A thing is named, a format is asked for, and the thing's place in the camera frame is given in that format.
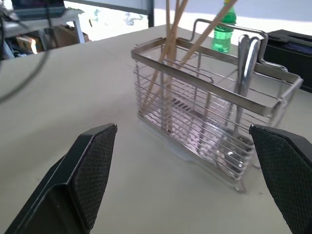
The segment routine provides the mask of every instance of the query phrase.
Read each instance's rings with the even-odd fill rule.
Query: black wire
[[[48,1],[46,1],[46,10],[47,10],[47,19],[49,22],[49,28],[52,28],[52,23],[51,23],[51,18],[50,18],[50,12],[49,12],[49,7],[48,7]],[[1,58],[3,58],[3,51],[4,51],[4,25],[3,25],[3,18],[0,17],[0,21],[1,21]],[[16,23],[18,23],[19,25],[21,25],[23,27],[23,25],[21,24],[21,22],[19,20],[15,21]],[[54,32],[52,32],[52,37],[54,40],[56,40],[55,34]],[[17,93],[19,93],[21,90],[23,90],[27,85],[30,84],[30,82],[39,74],[39,72],[42,70],[44,64],[47,62],[48,56],[50,54],[50,49],[51,49],[51,43],[52,39],[51,37],[49,37],[48,40],[48,46],[47,46],[47,50],[46,52],[43,54],[43,58],[40,60],[39,64],[37,65],[37,67],[34,69],[34,71],[32,71],[32,73],[24,80],[22,81],[18,86],[16,86],[13,90],[11,90],[10,92],[8,92],[7,94],[3,95],[0,97],[0,105],[2,103],[4,103],[5,101],[9,100],[10,98],[12,98],[13,96],[15,96]]]

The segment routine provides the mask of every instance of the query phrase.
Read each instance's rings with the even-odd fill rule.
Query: stainless steel utensil holder
[[[136,61],[138,117],[167,141],[188,152],[193,161],[245,192],[243,178],[255,156],[249,126],[277,126],[303,80],[283,66],[264,61],[267,43],[264,32],[226,24],[221,25],[264,36],[258,53],[260,63],[255,65],[246,97],[234,93],[236,56],[201,46],[186,64],[180,65],[192,46],[199,21],[210,22],[196,20],[191,40],[176,40],[176,61],[157,61],[165,38],[138,45],[131,51]],[[155,69],[160,72],[149,92]],[[170,88],[168,76],[172,77]],[[243,109],[239,124],[235,121],[237,107]]]

